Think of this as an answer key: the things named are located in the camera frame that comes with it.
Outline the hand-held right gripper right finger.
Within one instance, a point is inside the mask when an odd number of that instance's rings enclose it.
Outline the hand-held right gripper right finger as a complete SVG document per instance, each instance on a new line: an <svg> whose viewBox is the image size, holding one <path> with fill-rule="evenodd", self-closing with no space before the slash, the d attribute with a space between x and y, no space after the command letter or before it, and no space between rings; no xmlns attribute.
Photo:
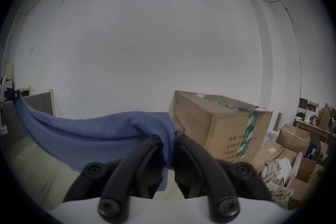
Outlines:
<svg viewBox="0 0 336 224"><path fill-rule="evenodd" d="M213 222L237 218L241 211L239 197L273 202L250 163L216 159L185 134L175 135L174 172L175 182L186 199L207 196Z"/></svg>

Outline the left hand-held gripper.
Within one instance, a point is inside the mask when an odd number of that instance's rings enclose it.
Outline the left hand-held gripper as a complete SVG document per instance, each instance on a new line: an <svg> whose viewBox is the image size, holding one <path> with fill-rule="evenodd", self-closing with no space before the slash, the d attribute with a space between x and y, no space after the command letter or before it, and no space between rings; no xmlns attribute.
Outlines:
<svg viewBox="0 0 336 224"><path fill-rule="evenodd" d="M1 111L6 101L15 101L22 95L19 90L6 87L7 77L3 76L0 83L0 135L7 134L7 127L2 123Z"/></svg>

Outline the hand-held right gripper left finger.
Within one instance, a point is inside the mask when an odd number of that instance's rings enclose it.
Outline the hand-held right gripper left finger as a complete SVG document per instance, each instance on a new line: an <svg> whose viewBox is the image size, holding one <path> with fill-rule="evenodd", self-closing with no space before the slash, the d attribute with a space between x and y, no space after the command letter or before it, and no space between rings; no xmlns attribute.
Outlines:
<svg viewBox="0 0 336 224"><path fill-rule="evenodd" d="M106 222L125 222L132 194L153 198L163 180L162 141L151 135L121 160L87 164L63 203L100 198L97 211Z"/></svg>

